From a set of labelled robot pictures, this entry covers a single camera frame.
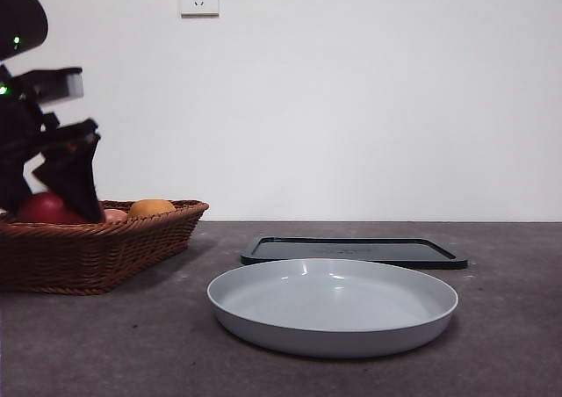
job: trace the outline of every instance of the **plate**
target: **plate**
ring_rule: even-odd
[[[442,280],[383,263],[292,259],[228,271],[207,287],[219,322],[268,349],[376,357],[438,337],[458,295]]]

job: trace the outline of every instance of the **woven basket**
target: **woven basket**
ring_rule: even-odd
[[[132,201],[103,201],[128,211]],[[172,201],[175,211],[112,223],[55,225],[0,215],[0,290],[109,292],[139,271],[187,248],[209,205]]]

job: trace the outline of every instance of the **basket rim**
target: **basket rim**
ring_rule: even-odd
[[[129,205],[135,201],[102,200],[102,203]],[[112,232],[139,231],[154,225],[172,222],[174,220],[190,218],[201,214],[209,205],[197,200],[171,200],[177,207],[174,211],[158,213],[149,216],[133,217],[126,220],[117,220],[103,223],[88,224],[52,224],[52,223],[24,223],[19,221],[6,222],[11,216],[8,213],[0,214],[0,235],[106,235]]]

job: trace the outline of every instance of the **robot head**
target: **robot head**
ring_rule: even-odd
[[[0,61],[40,46],[48,32],[38,0],[0,0]]]

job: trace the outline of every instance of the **dark table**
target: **dark table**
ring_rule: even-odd
[[[256,235],[424,237],[460,304],[434,342],[336,361],[247,344],[205,288]],[[3,396],[562,395],[562,224],[201,222],[190,248],[101,296],[0,293]]]

